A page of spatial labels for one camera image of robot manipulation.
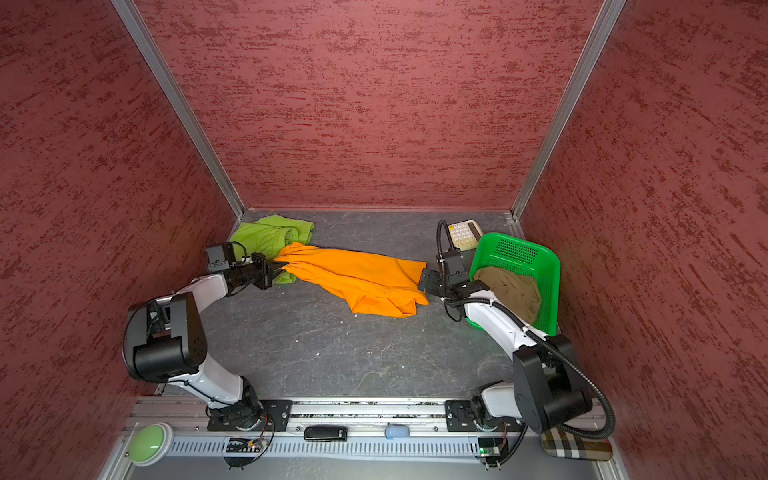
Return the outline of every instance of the red backdrop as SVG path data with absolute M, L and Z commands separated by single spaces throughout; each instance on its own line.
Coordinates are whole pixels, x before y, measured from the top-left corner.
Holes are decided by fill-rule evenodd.
M 0 478 L 95 478 L 138 393 L 127 308 L 233 214 L 108 0 L 3 2 L 0 38 Z
M 629 1 L 525 211 L 632 479 L 768 478 L 768 4 Z
M 509 208 L 601 0 L 137 0 L 248 207 Z

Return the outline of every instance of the orange fabric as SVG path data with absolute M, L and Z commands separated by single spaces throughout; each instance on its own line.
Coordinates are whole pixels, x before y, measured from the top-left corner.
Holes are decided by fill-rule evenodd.
M 283 248 L 275 261 L 288 262 L 284 270 L 340 296 L 353 313 L 406 318 L 416 314 L 417 303 L 429 303 L 418 288 L 424 262 L 298 242 Z

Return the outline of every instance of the folded green garment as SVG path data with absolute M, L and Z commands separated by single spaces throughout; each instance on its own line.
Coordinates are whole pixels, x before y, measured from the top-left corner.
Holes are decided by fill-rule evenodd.
M 267 260 L 272 260 L 280 251 L 293 242 L 309 245 L 315 224 L 304 220 L 294 220 L 280 215 L 270 215 L 256 223 L 242 223 L 230 238 L 230 242 L 242 243 L 247 257 L 252 253 L 263 253 Z M 235 254 L 241 255 L 241 248 L 235 245 Z M 293 283 L 296 276 L 283 272 L 273 282 Z

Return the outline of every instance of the brown plaid pouch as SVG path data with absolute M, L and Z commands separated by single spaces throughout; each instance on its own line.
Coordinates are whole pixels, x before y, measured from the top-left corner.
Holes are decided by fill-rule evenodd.
M 587 440 L 557 428 L 541 434 L 541 445 L 549 455 L 559 458 L 607 462 L 614 456 L 608 440 Z

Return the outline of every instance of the calculator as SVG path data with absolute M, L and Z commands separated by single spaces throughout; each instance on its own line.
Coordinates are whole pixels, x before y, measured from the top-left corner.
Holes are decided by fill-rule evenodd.
M 482 229 L 474 220 L 448 225 L 453 244 L 461 250 L 473 250 L 478 247 L 480 238 L 484 235 Z

